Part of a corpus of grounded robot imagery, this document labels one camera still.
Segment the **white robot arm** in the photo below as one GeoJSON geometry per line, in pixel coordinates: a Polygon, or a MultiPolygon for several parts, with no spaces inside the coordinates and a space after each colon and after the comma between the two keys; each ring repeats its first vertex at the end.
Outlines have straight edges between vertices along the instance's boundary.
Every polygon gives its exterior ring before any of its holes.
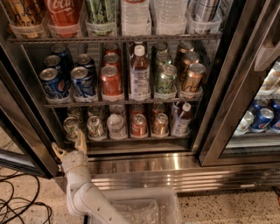
{"type": "Polygon", "coordinates": [[[130,224],[92,182],[85,134],[78,130],[75,149],[67,152],[52,143],[66,176],[66,205],[74,216],[95,217],[101,224],[130,224]]]}

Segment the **white cloth-covered gripper body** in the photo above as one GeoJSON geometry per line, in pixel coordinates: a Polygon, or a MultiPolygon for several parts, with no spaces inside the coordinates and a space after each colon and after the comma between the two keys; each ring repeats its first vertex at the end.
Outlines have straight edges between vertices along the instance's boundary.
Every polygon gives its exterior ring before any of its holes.
{"type": "Polygon", "coordinates": [[[91,175],[88,169],[88,156],[79,150],[67,153],[62,160],[66,174],[66,189],[79,190],[83,186],[91,186],[91,175]]]}

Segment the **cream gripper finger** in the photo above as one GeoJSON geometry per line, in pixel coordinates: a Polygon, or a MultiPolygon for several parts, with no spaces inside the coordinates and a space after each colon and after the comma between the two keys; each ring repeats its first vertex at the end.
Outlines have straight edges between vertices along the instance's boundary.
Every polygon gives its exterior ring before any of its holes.
{"type": "Polygon", "coordinates": [[[83,153],[87,152],[88,147],[86,143],[86,138],[85,138],[85,134],[82,131],[78,133],[78,137],[74,147],[77,151],[82,151],[83,153]]]}
{"type": "Polygon", "coordinates": [[[52,149],[60,161],[63,161],[65,156],[67,155],[67,151],[61,149],[56,143],[52,143],[52,149]]]}

